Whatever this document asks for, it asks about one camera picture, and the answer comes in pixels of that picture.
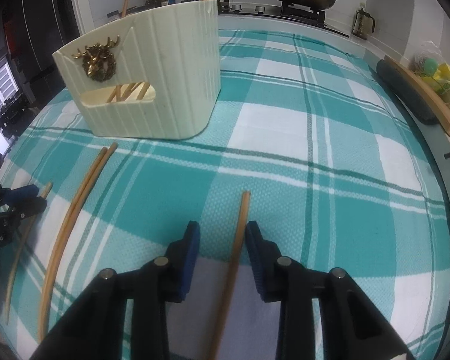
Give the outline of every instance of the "teal and white plaid tablecloth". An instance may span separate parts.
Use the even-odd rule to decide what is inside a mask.
[[[117,139],[65,250],[50,326],[100,269],[142,266],[196,220],[192,288],[167,318],[176,358],[204,359],[240,196],[251,190],[248,218],[282,254],[316,270],[346,269],[414,355],[432,359],[450,299],[450,231],[423,138],[362,59],[288,33],[220,36],[222,90],[207,128],[182,141]],[[3,297],[17,240],[0,250],[0,329],[23,359],[37,345],[40,291],[62,219],[114,140],[93,136],[63,90],[0,171],[6,187],[54,183],[20,260],[8,325]],[[219,358],[273,359],[279,306],[260,301],[246,252],[241,263]],[[129,339],[127,325],[125,359]],[[320,329],[316,340],[321,358]]]

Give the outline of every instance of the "silver bolt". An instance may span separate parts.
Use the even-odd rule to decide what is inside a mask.
[[[347,276],[347,272],[343,268],[334,268],[331,270],[332,275],[334,275],[337,279],[343,279]]]
[[[289,266],[292,263],[292,259],[287,256],[280,256],[277,258],[277,263],[280,266]]]
[[[165,256],[160,256],[154,259],[154,264],[156,266],[165,266],[168,264],[168,258]]]
[[[98,275],[105,280],[111,278],[114,274],[116,274],[116,272],[112,268],[104,268],[98,273]]]

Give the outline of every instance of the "green balloon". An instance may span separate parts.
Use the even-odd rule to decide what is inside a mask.
[[[438,68],[438,62],[435,61],[435,59],[433,59],[433,58],[427,58],[423,62],[423,72],[429,77],[432,77],[435,74],[435,72],[437,71],[437,68]]]

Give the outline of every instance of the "stove knob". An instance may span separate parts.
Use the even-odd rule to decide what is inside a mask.
[[[257,12],[259,15],[263,15],[265,13],[265,7],[262,7],[261,5],[257,5],[255,7],[255,12]]]

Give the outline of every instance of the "wooden cutting board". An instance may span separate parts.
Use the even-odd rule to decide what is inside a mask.
[[[443,102],[443,100],[424,83],[419,77],[417,77],[412,71],[402,66],[397,61],[385,56],[387,61],[392,67],[394,67],[405,80],[420,94],[420,96],[427,102],[433,113],[437,116],[440,124],[445,132],[450,137],[450,108]]]

